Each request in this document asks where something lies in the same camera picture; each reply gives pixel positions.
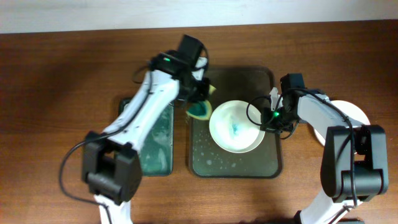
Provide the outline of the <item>green yellow scrubbing sponge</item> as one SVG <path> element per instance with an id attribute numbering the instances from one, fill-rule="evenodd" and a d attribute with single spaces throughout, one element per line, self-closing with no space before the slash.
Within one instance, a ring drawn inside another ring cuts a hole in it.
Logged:
<path id="1" fill-rule="evenodd" d="M 199 87 L 195 87 L 192 90 L 191 95 L 188 97 L 191 105 L 186 110 L 186 114 L 193 119 L 202 121 L 209 120 L 211 118 L 213 108 L 208 97 L 211 96 L 215 90 L 216 88 L 211 84 L 201 89 L 199 89 Z"/>

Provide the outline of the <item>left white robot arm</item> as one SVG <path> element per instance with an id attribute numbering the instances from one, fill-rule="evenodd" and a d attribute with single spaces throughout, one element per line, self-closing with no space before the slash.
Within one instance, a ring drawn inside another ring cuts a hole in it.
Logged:
<path id="1" fill-rule="evenodd" d="M 177 50 L 161 52 L 148 64 L 139 91 L 102 133 L 85 138 L 82 180 L 95 196 L 102 223 L 131 223 L 129 203 L 143 172 L 139 153 L 163 110 L 173 101 L 205 101 L 210 80 L 207 51 L 198 39 L 184 35 Z"/>

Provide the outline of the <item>white plate blue stain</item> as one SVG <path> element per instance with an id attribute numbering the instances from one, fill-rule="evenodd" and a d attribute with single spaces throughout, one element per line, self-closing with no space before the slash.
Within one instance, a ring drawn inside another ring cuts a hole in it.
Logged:
<path id="1" fill-rule="evenodd" d="M 254 150 L 264 139 L 260 111 L 240 100 L 227 101 L 212 113 L 209 131 L 214 142 L 228 152 L 242 154 Z"/>

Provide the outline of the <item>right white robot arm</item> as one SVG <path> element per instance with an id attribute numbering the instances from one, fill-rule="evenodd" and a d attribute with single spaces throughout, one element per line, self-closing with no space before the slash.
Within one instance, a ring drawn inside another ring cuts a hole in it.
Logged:
<path id="1" fill-rule="evenodd" d="M 385 130 L 351 118 L 321 90 L 306 88 L 300 73 L 286 74 L 280 85 L 266 95 L 271 105 L 261 113 L 260 129 L 291 136 L 304 121 L 325 140 L 322 190 L 295 214 L 295 222 L 338 223 L 358 205 L 384 194 L 389 185 Z"/>

